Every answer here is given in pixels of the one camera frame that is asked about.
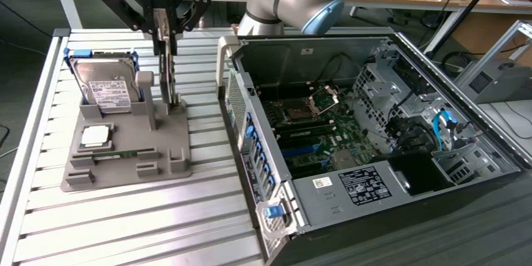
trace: metal pole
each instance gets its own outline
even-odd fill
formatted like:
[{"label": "metal pole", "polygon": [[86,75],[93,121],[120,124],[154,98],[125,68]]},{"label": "metal pole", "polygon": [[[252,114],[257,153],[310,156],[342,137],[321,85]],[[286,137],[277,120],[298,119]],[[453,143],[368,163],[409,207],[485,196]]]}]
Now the metal pole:
[{"label": "metal pole", "polygon": [[458,28],[460,23],[464,21],[466,15],[470,13],[470,10],[474,8],[477,2],[480,0],[472,0],[469,5],[466,6],[465,10],[462,11],[460,17],[456,19],[456,22],[452,24],[449,30],[445,32],[445,35],[442,36],[440,42],[433,46],[432,51],[429,51],[425,55],[429,59],[432,59],[437,53],[437,51],[440,50],[442,44],[445,43],[445,41],[450,38],[452,33],[454,32],[454,30]]}]

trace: gray floor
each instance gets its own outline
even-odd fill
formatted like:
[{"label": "gray floor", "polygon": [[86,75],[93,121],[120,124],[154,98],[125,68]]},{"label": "gray floor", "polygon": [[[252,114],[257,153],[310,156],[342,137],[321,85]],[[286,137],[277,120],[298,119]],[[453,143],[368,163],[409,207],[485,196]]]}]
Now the gray floor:
[{"label": "gray floor", "polygon": [[[62,13],[58,0],[1,0],[29,22],[45,32],[52,33],[54,28],[68,27],[68,21]],[[85,28],[125,28],[120,19],[100,0],[76,0],[81,22]],[[226,27],[226,11],[230,14],[244,12],[244,4],[216,2],[210,6],[204,18],[205,27]],[[418,22],[422,12],[413,11],[408,26],[389,24],[386,18],[389,13],[384,9],[360,9],[357,16],[381,26],[392,26],[402,31],[417,44],[425,32]],[[374,26],[370,23],[353,19],[348,16],[348,8],[337,26]],[[49,38],[30,28],[18,17],[0,6],[0,37],[8,42],[46,52]],[[454,41],[445,44],[440,55],[449,50],[460,48]],[[0,42],[1,76],[0,76],[0,124],[10,128],[9,137],[4,143],[0,153],[10,150],[18,145],[25,118],[32,103],[36,83],[38,81],[44,56],[17,49]],[[0,159],[0,179],[6,179],[14,154]]]}]

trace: hard drive label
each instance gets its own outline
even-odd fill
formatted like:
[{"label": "hard drive label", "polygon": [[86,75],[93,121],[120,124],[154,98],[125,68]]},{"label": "hard drive label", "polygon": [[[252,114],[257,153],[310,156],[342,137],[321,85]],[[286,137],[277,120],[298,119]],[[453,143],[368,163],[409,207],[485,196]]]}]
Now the hard drive label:
[{"label": "hard drive label", "polygon": [[124,80],[90,81],[92,95],[100,108],[129,107],[129,93]]},{"label": "hard drive label", "polygon": [[338,177],[357,206],[392,196],[373,166],[338,174]]}]

